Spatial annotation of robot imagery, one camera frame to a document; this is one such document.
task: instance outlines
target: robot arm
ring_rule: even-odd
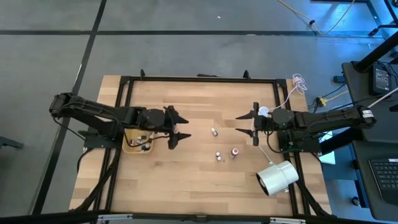
[[[180,117],[173,106],[164,109],[163,112],[144,107],[114,108],[85,100],[73,93],[61,93],[55,96],[49,111],[54,118],[75,118],[96,129],[99,135],[110,141],[122,141],[125,135],[124,129],[168,133],[169,149],[174,149],[179,140],[191,136],[174,133],[174,126],[186,124],[188,121]]]
[[[312,138],[318,133],[345,127],[371,128],[376,122],[372,111],[363,106],[315,114],[278,108],[271,112],[270,118],[258,115],[259,103],[255,102],[253,108],[248,114],[236,118],[254,119],[254,130],[237,128],[253,138],[253,145],[259,144],[259,131],[278,131],[285,142],[291,142],[288,147],[304,152],[312,152],[303,148],[304,142],[311,139],[318,141],[318,138]]]

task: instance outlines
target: wooden table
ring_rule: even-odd
[[[105,75],[98,102],[114,106],[120,76]],[[288,80],[289,90],[292,81]],[[249,112],[254,101],[269,108],[275,106],[271,84],[263,83],[208,83],[208,82],[134,82],[131,106],[162,108],[174,105],[189,124],[178,126],[192,137],[167,149],[167,139],[157,139],[150,154],[121,154],[114,189],[112,212],[177,213],[209,215],[280,215],[292,214],[289,194],[279,192],[266,196],[255,173],[268,165],[268,160],[252,139],[235,128],[250,128],[251,120],[235,120]],[[293,110],[306,111],[303,95],[290,97]],[[214,137],[211,127],[218,131]],[[278,148],[277,136],[270,144]],[[271,152],[265,135],[260,145],[275,163],[282,155]],[[230,159],[232,148],[239,155]],[[218,162],[215,152],[223,160]],[[95,149],[81,161],[70,208],[79,206],[93,189],[100,176],[104,149]],[[301,153],[305,183],[317,202],[330,212],[325,182],[319,162]],[[108,187],[105,186],[100,208],[104,208]],[[296,187],[298,208],[303,213],[302,201]]]

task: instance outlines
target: black desk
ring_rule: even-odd
[[[352,63],[344,63],[342,67],[352,101],[354,102],[372,97],[368,93],[368,73],[357,72]],[[398,73],[398,65],[393,65],[393,68]],[[396,87],[394,78],[392,78],[392,81],[392,88],[394,89]],[[398,99],[397,94],[393,95],[391,99]],[[374,98],[362,101],[358,104],[369,106],[376,100],[377,98]],[[398,112],[392,113],[389,111],[389,108],[396,104],[398,104],[398,101],[381,101],[371,108],[377,123],[371,129],[362,130],[362,135],[365,141],[398,143]]]
[[[352,63],[344,63],[342,66],[352,101],[372,97],[368,94],[368,74],[357,72]],[[393,65],[393,68],[398,71],[398,65]],[[374,98],[358,104],[369,106],[376,100],[377,98]],[[369,165],[370,159],[382,159],[386,158],[386,156],[398,158],[398,113],[390,112],[388,109],[396,104],[398,104],[398,101],[382,101],[373,106],[371,109],[377,119],[377,123],[371,129],[362,130],[364,141],[352,142],[369,207],[372,216],[378,220],[398,221],[398,206],[382,201]]]
[[[378,220],[398,221],[398,206],[382,201],[369,165],[370,159],[385,159],[387,153],[398,158],[398,145],[362,141],[353,141],[352,145],[372,216]]]

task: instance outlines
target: floor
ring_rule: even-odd
[[[286,1],[315,19],[321,30],[331,27],[348,7],[327,1]],[[372,3],[380,20],[390,23],[383,2]],[[1,32],[92,30],[100,4],[101,0],[0,0],[0,136],[25,143],[23,150],[0,150],[0,217],[30,213],[58,133],[49,105],[55,94],[72,90],[82,59],[88,63],[80,70],[80,77],[83,72],[84,76],[79,95],[91,100],[96,99],[103,75],[138,75],[144,69],[149,76],[241,77],[249,70],[256,78],[290,78],[301,73],[310,104],[314,97],[339,86],[332,77],[341,73],[341,63],[360,60],[383,41],[380,36],[97,35],[87,58],[89,35]],[[358,34],[375,27],[367,5],[355,3],[335,31]],[[311,31],[307,22],[277,0],[113,0],[106,3],[98,30]],[[318,111],[348,102],[349,96],[343,95]],[[70,128],[86,129],[76,121]],[[67,211],[81,150],[82,141],[67,133],[45,213]],[[373,220],[369,210],[350,204],[349,199],[356,196],[352,181],[327,183],[335,215]]]

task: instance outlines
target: keyboard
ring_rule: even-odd
[[[369,160],[381,198],[398,205],[398,159]]]

